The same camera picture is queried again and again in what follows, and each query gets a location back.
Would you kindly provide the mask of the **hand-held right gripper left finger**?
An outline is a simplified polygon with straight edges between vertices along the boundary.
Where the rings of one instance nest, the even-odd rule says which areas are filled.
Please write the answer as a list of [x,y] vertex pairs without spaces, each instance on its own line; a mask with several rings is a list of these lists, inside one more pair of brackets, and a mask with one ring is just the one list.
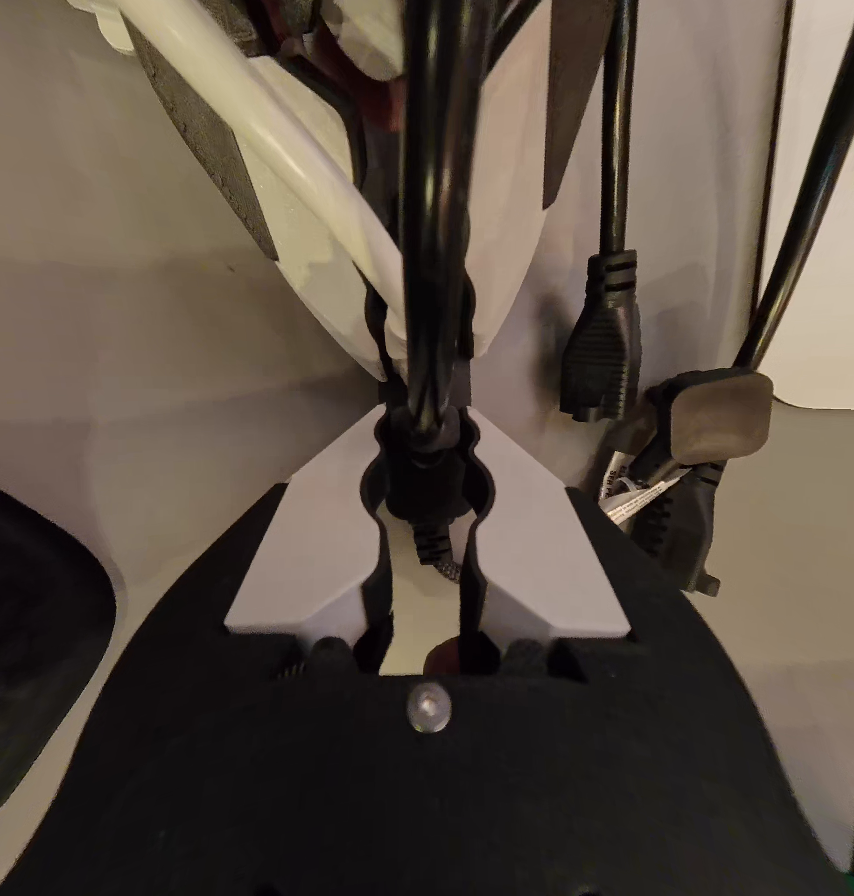
[[378,509],[388,470],[377,405],[294,473],[245,573],[225,627],[292,635],[309,653],[336,638],[377,673],[393,636],[388,535]]

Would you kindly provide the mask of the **black power strip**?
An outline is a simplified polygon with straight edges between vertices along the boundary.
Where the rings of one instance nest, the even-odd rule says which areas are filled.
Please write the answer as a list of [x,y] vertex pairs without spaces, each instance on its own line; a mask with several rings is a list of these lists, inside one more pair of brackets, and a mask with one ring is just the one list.
[[402,420],[407,387],[398,373],[388,375],[379,396],[387,407],[378,437],[388,468],[389,512],[411,524],[449,523],[464,516],[470,505],[464,495],[466,464],[458,444],[431,454],[412,448]]

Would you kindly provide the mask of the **black mesh pad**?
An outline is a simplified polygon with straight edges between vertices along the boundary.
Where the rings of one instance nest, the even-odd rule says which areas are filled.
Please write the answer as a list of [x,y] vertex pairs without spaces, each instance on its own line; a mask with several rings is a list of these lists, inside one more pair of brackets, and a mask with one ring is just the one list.
[[97,558],[0,490],[0,808],[96,672],[115,619]]

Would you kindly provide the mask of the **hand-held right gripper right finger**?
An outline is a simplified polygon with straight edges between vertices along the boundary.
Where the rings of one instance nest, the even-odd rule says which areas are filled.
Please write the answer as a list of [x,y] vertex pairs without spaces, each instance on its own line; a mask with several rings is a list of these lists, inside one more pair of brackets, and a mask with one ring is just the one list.
[[476,514],[460,579],[459,667],[495,671],[515,642],[619,640],[630,622],[567,487],[472,408],[460,412]]

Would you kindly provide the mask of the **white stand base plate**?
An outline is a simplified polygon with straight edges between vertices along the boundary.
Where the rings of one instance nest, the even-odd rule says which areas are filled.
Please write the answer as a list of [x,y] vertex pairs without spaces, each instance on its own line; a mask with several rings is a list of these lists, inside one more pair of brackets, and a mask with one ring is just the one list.
[[[772,271],[854,24],[853,1],[790,3],[760,285]],[[854,140],[762,371],[795,407],[854,410]]]

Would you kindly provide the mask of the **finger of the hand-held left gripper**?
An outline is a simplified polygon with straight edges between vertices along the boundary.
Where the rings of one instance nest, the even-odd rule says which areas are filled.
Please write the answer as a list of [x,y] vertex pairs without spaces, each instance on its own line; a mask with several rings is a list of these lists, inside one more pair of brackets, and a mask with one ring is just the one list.
[[[374,166],[368,160],[366,130],[354,101],[307,60],[250,59],[252,68],[291,109],[314,140],[362,192]],[[366,323],[368,284],[341,244],[320,219],[238,138],[276,252],[276,266],[329,335],[365,371],[386,379],[378,345]]]
[[466,272],[474,355],[498,334],[545,225],[545,127],[552,17],[532,14],[484,79],[469,196]]

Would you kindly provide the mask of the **black power plug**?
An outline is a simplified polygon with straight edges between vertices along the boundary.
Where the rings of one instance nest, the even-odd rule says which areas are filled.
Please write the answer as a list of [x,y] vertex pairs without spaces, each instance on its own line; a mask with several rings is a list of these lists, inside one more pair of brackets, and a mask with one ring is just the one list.
[[450,405],[441,422],[421,431],[407,406],[391,409],[384,435],[388,457],[424,468],[438,465],[457,449],[461,439],[460,420],[459,409]]

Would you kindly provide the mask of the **black flat strip plug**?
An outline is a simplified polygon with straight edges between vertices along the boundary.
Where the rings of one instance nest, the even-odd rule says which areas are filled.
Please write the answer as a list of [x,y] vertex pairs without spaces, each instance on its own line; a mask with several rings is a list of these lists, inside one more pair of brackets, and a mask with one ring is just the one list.
[[650,392],[656,432],[638,459],[653,469],[755,454],[769,437],[773,398],[769,376],[743,367],[673,376]]

